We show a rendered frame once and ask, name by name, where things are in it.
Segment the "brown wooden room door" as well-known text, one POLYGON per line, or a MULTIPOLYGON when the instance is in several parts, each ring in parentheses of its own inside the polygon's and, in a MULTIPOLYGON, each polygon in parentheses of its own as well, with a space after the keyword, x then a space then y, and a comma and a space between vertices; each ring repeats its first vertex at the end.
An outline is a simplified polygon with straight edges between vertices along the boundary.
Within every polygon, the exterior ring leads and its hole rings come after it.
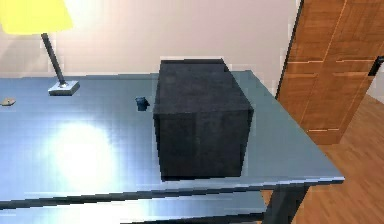
POLYGON ((337 144, 384 56, 384 0, 300 0, 276 99, 317 144, 337 144))

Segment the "yellow shade table lamp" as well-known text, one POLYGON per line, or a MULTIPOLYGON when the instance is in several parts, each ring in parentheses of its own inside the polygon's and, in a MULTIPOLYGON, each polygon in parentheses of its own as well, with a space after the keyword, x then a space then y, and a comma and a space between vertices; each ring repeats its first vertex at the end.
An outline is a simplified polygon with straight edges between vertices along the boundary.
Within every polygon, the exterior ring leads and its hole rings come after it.
POLYGON ((0 25, 9 35, 41 36, 58 79, 48 89, 50 96, 72 96, 79 89, 78 81, 65 80, 49 38, 73 27, 65 0, 0 0, 0 25))

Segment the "grey blue metal table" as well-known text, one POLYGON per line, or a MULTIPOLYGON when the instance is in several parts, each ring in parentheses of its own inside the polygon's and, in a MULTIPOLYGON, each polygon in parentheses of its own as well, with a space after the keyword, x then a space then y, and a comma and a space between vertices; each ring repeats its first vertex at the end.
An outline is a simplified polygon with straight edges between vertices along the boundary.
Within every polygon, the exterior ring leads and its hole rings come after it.
POLYGON ((290 224, 307 190, 343 175, 249 71, 254 109, 238 177, 165 182, 155 74, 84 76, 72 96, 49 77, 0 78, 0 224, 290 224))

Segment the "small dark blue cup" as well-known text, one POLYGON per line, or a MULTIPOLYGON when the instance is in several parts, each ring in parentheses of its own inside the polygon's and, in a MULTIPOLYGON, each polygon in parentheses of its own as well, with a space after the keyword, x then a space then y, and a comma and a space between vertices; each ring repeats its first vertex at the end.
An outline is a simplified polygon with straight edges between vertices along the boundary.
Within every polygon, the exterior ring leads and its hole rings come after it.
POLYGON ((150 106, 150 103, 145 97, 136 97, 135 101, 139 111, 146 111, 150 106))

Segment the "large black radio receiver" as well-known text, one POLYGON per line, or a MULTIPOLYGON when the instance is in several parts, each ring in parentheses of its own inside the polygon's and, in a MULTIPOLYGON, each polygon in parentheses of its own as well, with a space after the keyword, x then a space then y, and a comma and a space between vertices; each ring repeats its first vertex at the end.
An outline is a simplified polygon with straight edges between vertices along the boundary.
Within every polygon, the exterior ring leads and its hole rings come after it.
POLYGON ((222 59, 163 60, 153 107, 161 179, 240 176, 253 113, 222 59))

